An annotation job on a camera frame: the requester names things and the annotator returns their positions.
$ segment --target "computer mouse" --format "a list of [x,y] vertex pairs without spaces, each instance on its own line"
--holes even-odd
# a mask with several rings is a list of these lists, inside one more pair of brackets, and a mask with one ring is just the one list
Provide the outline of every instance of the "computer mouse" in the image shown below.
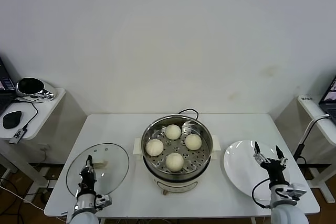
[[19,125],[22,111],[13,111],[2,118],[2,124],[5,129],[12,129]]

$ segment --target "wooden floor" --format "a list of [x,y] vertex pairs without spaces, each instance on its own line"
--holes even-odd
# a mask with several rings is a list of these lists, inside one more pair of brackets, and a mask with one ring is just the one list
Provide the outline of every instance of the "wooden floor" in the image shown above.
[[[4,169],[0,167],[0,174],[4,172]],[[46,175],[47,179],[57,179],[61,172],[60,167],[51,168]],[[18,171],[16,174],[11,174],[8,178],[17,188],[19,195],[24,195],[27,189],[32,184],[32,180],[29,179],[22,172]],[[307,172],[306,179],[311,179],[311,175]],[[336,197],[336,175],[330,178],[327,181],[327,184]],[[15,188],[10,184],[6,183],[5,187],[9,190],[15,191]],[[313,193],[320,204],[321,211],[315,215],[309,215],[309,223],[310,224],[328,224],[328,223],[336,223],[336,204],[327,204],[324,200],[320,190],[313,189]],[[12,203],[14,204],[5,212],[3,211],[10,206]],[[49,218],[43,214],[43,212],[30,204],[20,203],[20,199],[16,199],[15,196],[6,192],[5,190],[0,189],[0,223],[1,224],[21,224],[22,221],[18,220],[18,209],[20,206],[20,214],[24,220],[24,224],[61,224],[60,220],[56,218]],[[40,208],[44,208],[45,205],[40,200],[40,195],[37,195],[33,201]],[[262,223],[270,223],[269,218],[256,218],[258,224]],[[206,224],[206,223],[224,223],[224,224],[251,224],[251,220],[249,218],[230,218],[230,219],[169,219],[169,220],[116,220],[116,219],[108,219],[106,220],[106,224]]]

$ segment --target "pot handle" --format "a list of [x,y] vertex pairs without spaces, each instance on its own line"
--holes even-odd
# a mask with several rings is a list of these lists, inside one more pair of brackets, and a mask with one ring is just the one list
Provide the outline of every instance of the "pot handle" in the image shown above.
[[211,152],[211,160],[217,160],[220,157],[220,154],[221,154],[220,152],[222,149],[220,147],[218,137],[215,135],[211,135],[211,137],[212,137],[212,143],[213,143],[212,152]]
[[133,155],[137,156],[137,159],[142,158],[141,138],[136,138],[134,141]]

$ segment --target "mouse cable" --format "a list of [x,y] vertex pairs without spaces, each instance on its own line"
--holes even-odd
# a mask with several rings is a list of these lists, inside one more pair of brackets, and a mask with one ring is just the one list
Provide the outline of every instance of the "mouse cable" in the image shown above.
[[22,127],[22,129],[23,130],[25,130],[25,129],[27,129],[27,127],[28,127],[28,124],[37,116],[37,114],[38,114],[38,109],[35,107],[35,105],[34,105],[34,103],[32,103],[32,102],[29,102],[29,101],[21,101],[21,100],[14,100],[14,101],[12,101],[13,103],[21,103],[21,102],[24,102],[24,103],[30,103],[33,107],[34,107],[34,109],[35,109],[35,115],[31,118],[31,119],[29,119],[29,121]]

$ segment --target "white table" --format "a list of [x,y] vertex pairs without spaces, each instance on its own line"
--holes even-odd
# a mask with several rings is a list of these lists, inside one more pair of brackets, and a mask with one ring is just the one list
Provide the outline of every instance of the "white table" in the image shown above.
[[[300,95],[298,97],[298,101],[312,119],[325,114],[319,107],[321,97],[321,95]],[[328,142],[336,146],[335,124],[329,119],[323,119],[318,121],[316,125]],[[309,168],[309,171],[314,177],[308,181],[310,188],[319,188],[328,203],[335,203],[335,198],[327,187],[326,181],[336,174],[336,164],[330,165],[321,173],[316,168]]]
[[[64,89],[56,89],[57,96],[49,102],[38,103],[34,102],[35,107],[38,109],[37,116],[29,123],[27,129],[28,131],[21,139],[22,141],[29,141],[33,139],[39,130],[42,128],[44,123],[47,121],[55,107],[58,105],[60,100],[65,94]],[[0,116],[0,122],[2,122],[2,118],[7,113],[11,113],[13,111],[22,111],[22,117],[19,125],[13,129],[5,129],[0,123],[0,154],[5,157],[8,161],[14,164],[18,169],[20,169],[23,173],[25,173],[29,178],[31,178],[34,183],[30,188],[29,194],[37,191],[39,187],[46,187],[48,184],[50,187],[55,185],[55,182],[50,182],[46,180],[43,176],[47,173],[48,167],[44,167],[40,172],[37,172],[34,168],[32,168],[28,162],[18,154],[13,148],[12,145],[8,143],[8,141],[14,136],[19,128],[22,128],[35,114],[35,109],[29,103],[12,103],[4,113]],[[0,162],[3,163],[6,168],[12,170],[8,167],[6,161],[0,158]],[[26,199],[32,201],[34,195],[27,196]]]
[[[270,215],[269,209],[255,205],[251,197],[241,193],[222,170],[220,159],[211,161],[200,183],[182,194],[162,195],[151,179],[143,161],[133,153],[134,140],[145,128],[164,115],[90,115],[71,150],[44,213],[61,216],[76,203],[66,186],[66,173],[71,162],[85,149],[99,143],[116,143],[129,154],[130,168],[123,183],[110,195],[112,206],[97,213],[102,218],[203,218],[250,217]],[[307,193],[298,203],[307,214],[320,211],[299,167],[268,114],[201,114],[199,120],[217,135],[222,150],[236,141],[257,140],[278,145],[289,158],[292,182],[306,186]]]

